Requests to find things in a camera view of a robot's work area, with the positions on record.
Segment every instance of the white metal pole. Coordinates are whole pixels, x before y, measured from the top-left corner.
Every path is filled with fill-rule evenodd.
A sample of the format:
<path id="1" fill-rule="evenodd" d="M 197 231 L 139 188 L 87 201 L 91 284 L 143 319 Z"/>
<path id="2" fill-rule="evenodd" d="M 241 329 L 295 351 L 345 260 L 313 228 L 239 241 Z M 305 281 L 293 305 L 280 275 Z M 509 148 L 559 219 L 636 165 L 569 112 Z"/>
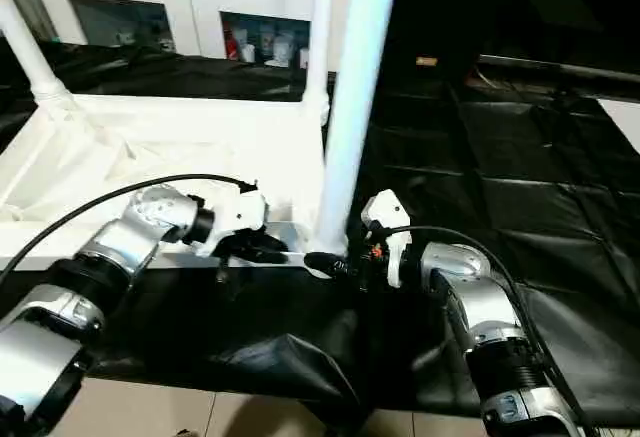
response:
<path id="1" fill-rule="evenodd" d="M 333 99 L 316 250 L 344 254 L 355 191 L 393 0 L 351 0 Z"/>
<path id="2" fill-rule="evenodd" d="M 49 67 L 13 0 L 0 0 L 0 29 L 31 82 L 36 102 L 71 101 L 71 94 Z"/>
<path id="3" fill-rule="evenodd" d="M 313 0 L 311 38 L 309 39 L 309 66 L 302 102 L 311 113 L 321 115 L 322 125 L 327 123 L 329 96 L 327 95 L 327 61 L 331 30 L 332 0 Z"/>

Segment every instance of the black table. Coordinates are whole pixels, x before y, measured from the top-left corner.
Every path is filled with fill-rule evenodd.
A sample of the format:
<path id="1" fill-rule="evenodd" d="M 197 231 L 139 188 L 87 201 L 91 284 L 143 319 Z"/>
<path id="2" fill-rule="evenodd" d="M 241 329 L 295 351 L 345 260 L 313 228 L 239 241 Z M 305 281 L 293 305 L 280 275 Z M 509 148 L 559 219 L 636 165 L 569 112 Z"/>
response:
<path id="1" fill-rule="evenodd" d="M 286 69 L 136 48 L 46 45 L 77 93 L 299 100 Z M 0 41 L 0 145 L 33 111 Z M 595 101 L 513 92 L 378 93 L 350 222 L 392 188 L 416 224 L 465 231 L 505 260 L 581 404 L 640 426 L 640 156 Z M 421 241 L 424 236 L 415 236 Z M 3 314 L 39 279 L 14 273 Z M 152 270 L 99 348 L 95 376 L 286 396 L 329 408 L 477 415 L 423 295 L 358 295 L 302 269 Z"/>

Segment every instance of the tiled floor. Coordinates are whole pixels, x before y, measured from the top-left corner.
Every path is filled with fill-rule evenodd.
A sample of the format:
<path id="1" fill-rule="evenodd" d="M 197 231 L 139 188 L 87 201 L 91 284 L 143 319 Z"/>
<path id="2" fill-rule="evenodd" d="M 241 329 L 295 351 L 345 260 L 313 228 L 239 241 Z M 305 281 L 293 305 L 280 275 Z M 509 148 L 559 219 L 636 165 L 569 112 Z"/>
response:
<path id="1" fill-rule="evenodd" d="M 155 385 L 86 379 L 53 437 L 322 437 L 298 402 Z M 484 437 L 477 419 L 376 411 L 362 437 Z M 603 436 L 640 437 L 614 431 Z"/>

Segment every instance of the black cable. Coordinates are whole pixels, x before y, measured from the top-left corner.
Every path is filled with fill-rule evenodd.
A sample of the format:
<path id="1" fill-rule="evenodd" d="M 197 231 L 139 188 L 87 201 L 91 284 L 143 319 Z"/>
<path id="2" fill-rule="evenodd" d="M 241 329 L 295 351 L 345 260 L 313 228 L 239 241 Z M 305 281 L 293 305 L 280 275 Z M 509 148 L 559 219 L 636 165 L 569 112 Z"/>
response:
<path id="1" fill-rule="evenodd" d="M 533 320 L 531 320 L 529 311 L 527 309 L 527 305 L 520 292 L 520 289 L 518 289 L 515 279 L 513 278 L 513 276 L 507 269 L 507 267 L 502 263 L 502 261 L 478 240 L 474 239 L 473 237 L 467 234 L 464 234 L 463 232 L 460 232 L 454 229 L 449 229 L 447 227 L 438 227 L 435 225 L 405 225 L 402 227 L 394 227 L 390 229 L 389 228 L 379 229 L 379 230 L 376 230 L 375 233 L 378 234 L 379 236 L 386 238 L 391 234 L 396 234 L 398 232 L 407 232 L 412 230 L 426 230 L 426 231 L 432 231 L 432 232 L 440 232 L 442 234 L 449 234 L 459 239 L 463 239 L 467 243 L 477 247 L 478 250 L 482 251 L 484 254 L 486 254 L 489 257 L 489 259 L 493 261 L 493 263 L 500 269 L 500 272 L 502 272 L 505 280 L 509 284 L 511 293 L 513 294 L 516 300 L 516 307 L 519 310 L 520 319 L 522 320 L 522 323 L 524 325 L 525 332 L 531 339 L 532 341 L 531 343 L 537 347 L 538 352 L 542 353 L 545 360 L 547 361 L 547 365 L 551 368 L 551 373 L 550 373 L 551 381 L 556 386 L 556 388 L 558 388 L 558 390 L 564 396 L 564 398 L 567 400 L 567 403 L 569 404 L 569 406 L 571 406 L 571 408 L 573 409 L 578 419 L 578 422 L 580 423 L 580 425 L 584 430 L 585 435 L 587 437 L 599 437 L 600 435 L 599 432 L 595 430 L 595 428 L 591 424 L 590 419 L 587 417 L 586 413 L 580 406 L 578 399 L 576 398 L 575 394 L 571 390 L 571 387 L 569 387 L 569 384 L 564 378 L 564 375 L 562 374 L 560 367 L 558 367 L 558 364 L 553 358 L 553 355 L 551 354 L 549 347 L 547 346 L 546 342 L 540 335 L 540 331 L 536 327 Z"/>
<path id="2" fill-rule="evenodd" d="M 114 197 L 118 197 L 120 195 L 127 194 L 129 192 L 133 192 L 134 190 L 140 190 L 145 187 L 149 187 L 151 185 L 164 184 L 165 182 L 176 182 L 179 180 L 213 180 L 216 182 L 226 182 L 228 184 L 237 185 L 240 188 L 240 192 L 248 192 L 251 190 L 255 190 L 257 187 L 254 184 L 249 184 L 242 180 L 234 179 L 232 177 L 226 177 L 224 175 L 216 175 L 216 174 L 176 174 L 169 175 L 167 177 L 159 177 L 157 179 L 145 180 L 142 182 L 138 182 L 137 184 L 127 185 L 126 187 L 122 187 L 120 189 L 114 190 L 107 194 L 104 194 L 96 199 L 93 199 L 87 202 L 84 205 L 81 205 L 75 210 L 72 210 L 68 214 L 64 215 L 49 227 L 44 229 L 38 235 L 36 235 L 33 239 L 29 241 L 27 245 L 25 245 L 20 252 L 13 256 L 13 258 L 9 261 L 7 266 L 4 268 L 2 273 L 0 273 L 0 286 L 3 284 L 7 276 L 18 266 L 18 264 L 25 258 L 25 256 L 31 252 L 31 250 L 42 242 L 45 238 L 51 235 L 53 232 L 58 230 L 60 227 L 65 225 L 72 219 L 75 219 L 80 214 L 86 212 L 93 207 L 100 205 L 107 200 L 113 199 Z"/>

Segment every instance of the white cabinet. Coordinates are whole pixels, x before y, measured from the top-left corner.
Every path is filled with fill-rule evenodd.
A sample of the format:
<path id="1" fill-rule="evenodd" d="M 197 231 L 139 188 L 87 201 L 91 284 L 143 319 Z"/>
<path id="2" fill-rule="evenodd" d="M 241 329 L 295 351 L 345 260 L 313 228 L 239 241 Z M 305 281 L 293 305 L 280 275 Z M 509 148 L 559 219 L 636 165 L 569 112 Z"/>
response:
<path id="1" fill-rule="evenodd" d="M 313 10 L 313 0 L 43 2 L 63 42 L 108 46 L 137 43 L 185 55 L 228 58 L 229 53 L 233 54 L 229 49 L 236 45 L 235 31 L 240 29 L 244 32 L 241 35 L 248 35 L 257 62 L 271 58 L 270 38 L 292 40 L 290 65 L 300 64 L 303 49 L 308 45 Z M 348 0 L 333 0 L 329 70 L 338 70 L 347 7 Z M 242 52 L 237 55 L 242 59 Z"/>
<path id="2" fill-rule="evenodd" d="M 190 0 L 43 0 L 62 42 L 139 41 L 199 55 Z"/>
<path id="3" fill-rule="evenodd" d="M 338 69 L 347 1 L 334 0 L 329 43 L 329 70 Z M 308 24 L 311 21 L 313 0 L 192 0 L 192 5 L 200 49 L 202 55 L 206 57 L 227 57 L 223 26 L 223 23 L 226 23 L 225 20 L 243 26 L 244 30 L 249 27 L 249 39 L 253 40 L 258 51 L 260 51 L 261 37 L 264 42 L 264 32 L 260 32 L 260 28 L 264 27 L 267 27 L 267 33 L 273 35 L 278 34 L 279 27 L 285 29 L 283 32 L 287 32 L 287 28 L 296 29 L 296 32 L 306 32 L 308 45 L 309 26 L 306 25 L 305 28 L 295 23 L 289 24 L 287 21 Z M 301 46 L 304 47 L 304 43 L 298 43 L 297 47 Z"/>

